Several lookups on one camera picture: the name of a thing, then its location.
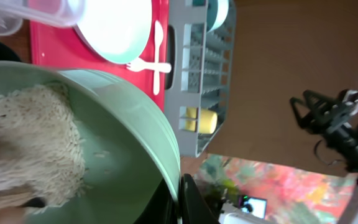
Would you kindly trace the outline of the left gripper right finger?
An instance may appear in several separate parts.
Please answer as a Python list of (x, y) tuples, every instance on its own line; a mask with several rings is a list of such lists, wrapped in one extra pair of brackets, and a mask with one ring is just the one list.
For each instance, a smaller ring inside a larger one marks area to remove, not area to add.
[(183, 224), (219, 224), (190, 174), (181, 178), (180, 210)]

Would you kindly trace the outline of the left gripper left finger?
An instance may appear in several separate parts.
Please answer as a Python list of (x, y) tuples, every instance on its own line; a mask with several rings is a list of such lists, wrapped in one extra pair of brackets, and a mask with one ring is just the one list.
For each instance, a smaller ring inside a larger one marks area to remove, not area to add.
[(43, 198), (36, 197), (28, 200), (26, 203), (20, 205), (20, 208), (44, 208), (46, 206), (46, 201)]

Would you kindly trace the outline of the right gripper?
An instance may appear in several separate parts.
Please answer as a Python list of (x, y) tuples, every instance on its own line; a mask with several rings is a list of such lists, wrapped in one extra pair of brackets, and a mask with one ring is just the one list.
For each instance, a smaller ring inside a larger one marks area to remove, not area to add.
[[(290, 106), (298, 126), (310, 134), (331, 134), (340, 128), (351, 129), (349, 120), (354, 107), (346, 103), (355, 103), (358, 91), (346, 89), (337, 98), (343, 103), (335, 105), (334, 98), (312, 90), (305, 90), (303, 99), (290, 98)], [(307, 114), (302, 116), (298, 106), (306, 108)]]

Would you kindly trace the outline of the rice and food scraps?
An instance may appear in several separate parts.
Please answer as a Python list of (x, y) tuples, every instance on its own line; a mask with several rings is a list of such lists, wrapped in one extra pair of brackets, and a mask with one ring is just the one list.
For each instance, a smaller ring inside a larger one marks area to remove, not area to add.
[(83, 186), (82, 138), (62, 83), (0, 95), (0, 209), (61, 207)]

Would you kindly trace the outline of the yellow cup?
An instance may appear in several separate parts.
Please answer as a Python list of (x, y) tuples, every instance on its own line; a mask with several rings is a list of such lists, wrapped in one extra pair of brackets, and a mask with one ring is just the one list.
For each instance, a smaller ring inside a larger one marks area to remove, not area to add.
[(198, 125), (198, 132), (200, 134), (213, 134), (218, 123), (217, 112), (207, 109), (200, 109), (200, 119), (197, 123), (195, 119), (197, 118), (198, 111), (199, 109), (197, 108), (186, 109), (186, 117), (192, 118), (192, 120), (185, 121), (185, 129), (187, 131), (196, 131), (196, 125)]

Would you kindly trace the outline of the green bowl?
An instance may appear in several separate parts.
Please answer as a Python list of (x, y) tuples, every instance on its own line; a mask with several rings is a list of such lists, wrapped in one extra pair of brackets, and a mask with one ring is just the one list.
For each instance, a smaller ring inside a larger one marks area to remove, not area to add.
[(98, 70), (52, 70), (0, 61), (0, 95), (63, 83), (83, 139), (85, 193), (26, 223), (134, 223), (157, 187), (177, 204), (180, 153), (170, 123), (136, 86)]

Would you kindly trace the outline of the light blue bowl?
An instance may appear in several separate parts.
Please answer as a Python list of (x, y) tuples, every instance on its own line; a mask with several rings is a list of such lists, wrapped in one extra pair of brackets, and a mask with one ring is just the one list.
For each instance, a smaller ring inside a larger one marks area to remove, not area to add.
[(229, 11), (229, 0), (193, 0), (193, 5), (207, 7), (207, 32), (220, 28)]

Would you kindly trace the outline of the white plastic spoon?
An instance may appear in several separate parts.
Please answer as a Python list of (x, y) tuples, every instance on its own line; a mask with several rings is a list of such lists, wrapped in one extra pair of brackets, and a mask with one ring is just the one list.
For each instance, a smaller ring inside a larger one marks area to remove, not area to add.
[(160, 92), (160, 72), (157, 68), (159, 63), (160, 56), (160, 46), (163, 41), (163, 28), (159, 21), (155, 21), (155, 33), (154, 33), (154, 44), (155, 44), (155, 53), (154, 53), (154, 62), (155, 62), (155, 70), (153, 76), (153, 94), (158, 95)]

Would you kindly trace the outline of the white plastic fork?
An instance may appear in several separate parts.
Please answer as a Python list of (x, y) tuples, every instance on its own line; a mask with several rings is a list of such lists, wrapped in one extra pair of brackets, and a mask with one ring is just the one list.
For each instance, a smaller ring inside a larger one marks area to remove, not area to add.
[(126, 64), (126, 68), (132, 72), (141, 72), (143, 70), (153, 70), (162, 73), (170, 73), (172, 66), (169, 63), (163, 62), (146, 62), (141, 58), (136, 58)]

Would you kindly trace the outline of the light blue plate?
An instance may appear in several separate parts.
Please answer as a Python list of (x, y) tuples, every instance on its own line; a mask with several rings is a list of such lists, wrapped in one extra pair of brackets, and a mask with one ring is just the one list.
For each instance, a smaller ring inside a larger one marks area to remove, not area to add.
[(126, 64), (144, 51), (151, 27), (151, 0), (86, 0), (75, 30), (94, 53)]

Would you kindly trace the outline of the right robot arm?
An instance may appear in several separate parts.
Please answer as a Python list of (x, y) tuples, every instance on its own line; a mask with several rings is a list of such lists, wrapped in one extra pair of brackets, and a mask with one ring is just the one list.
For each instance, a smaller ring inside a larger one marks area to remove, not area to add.
[(322, 136), (326, 147), (343, 157), (346, 170), (358, 173), (358, 125), (353, 128), (349, 123), (358, 113), (358, 91), (343, 90), (337, 98), (331, 98), (306, 90), (303, 97), (290, 99), (298, 126)]

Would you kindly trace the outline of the grey dishwasher rack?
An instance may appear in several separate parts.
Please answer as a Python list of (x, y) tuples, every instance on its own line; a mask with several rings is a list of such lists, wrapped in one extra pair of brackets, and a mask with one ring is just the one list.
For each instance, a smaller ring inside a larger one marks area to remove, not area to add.
[[(173, 68), (165, 81), (165, 116), (178, 141), (181, 156), (198, 157), (210, 144), (227, 118), (236, 30), (236, 5), (229, 0), (223, 25), (207, 32), (207, 7), (193, 1), (170, 1), (167, 60)], [(213, 134), (187, 131), (187, 108), (218, 114)]]

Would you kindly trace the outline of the clear plastic waste bin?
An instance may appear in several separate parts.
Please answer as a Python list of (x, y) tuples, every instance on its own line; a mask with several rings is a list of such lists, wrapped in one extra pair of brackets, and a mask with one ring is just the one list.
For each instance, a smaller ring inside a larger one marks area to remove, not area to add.
[(85, 0), (0, 0), (0, 36), (17, 32), (23, 20), (71, 27), (82, 17)]

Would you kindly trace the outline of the red serving tray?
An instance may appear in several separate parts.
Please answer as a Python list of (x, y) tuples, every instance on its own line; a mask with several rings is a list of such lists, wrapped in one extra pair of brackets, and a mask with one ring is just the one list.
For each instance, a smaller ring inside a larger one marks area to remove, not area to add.
[[(159, 21), (163, 27), (160, 46), (160, 62), (166, 62), (169, 0), (152, 1), (152, 22)], [(79, 38), (74, 28), (60, 29), (38, 22), (30, 22), (30, 45), (32, 63), (53, 68), (86, 68), (100, 70), (119, 76), (146, 93), (164, 111), (165, 74), (160, 73), (160, 93), (154, 95), (153, 71), (132, 72), (125, 65), (108, 62), (92, 52)], [(154, 25), (140, 58), (154, 61)]]

